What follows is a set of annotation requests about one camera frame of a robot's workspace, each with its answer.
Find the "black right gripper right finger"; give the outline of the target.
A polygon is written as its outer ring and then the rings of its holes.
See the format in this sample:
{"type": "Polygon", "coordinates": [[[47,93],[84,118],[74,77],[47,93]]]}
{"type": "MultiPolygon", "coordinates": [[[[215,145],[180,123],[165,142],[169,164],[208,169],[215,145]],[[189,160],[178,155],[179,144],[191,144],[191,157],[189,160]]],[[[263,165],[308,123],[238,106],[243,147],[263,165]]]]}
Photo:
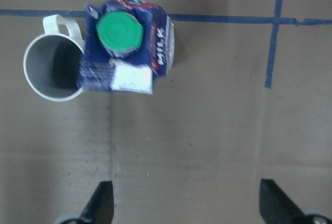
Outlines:
{"type": "Polygon", "coordinates": [[[326,215],[301,210],[274,180],[265,178],[259,185],[259,213],[266,224],[331,223],[326,215]]]}

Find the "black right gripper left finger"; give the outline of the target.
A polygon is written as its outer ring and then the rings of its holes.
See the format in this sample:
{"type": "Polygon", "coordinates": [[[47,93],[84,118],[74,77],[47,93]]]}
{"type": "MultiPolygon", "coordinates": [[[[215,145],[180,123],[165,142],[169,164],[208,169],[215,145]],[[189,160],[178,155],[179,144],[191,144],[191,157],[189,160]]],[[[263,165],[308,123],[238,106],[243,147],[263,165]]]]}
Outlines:
{"type": "Polygon", "coordinates": [[[78,223],[112,223],[114,191],[112,181],[98,184],[92,197],[78,217],[78,223]]]}

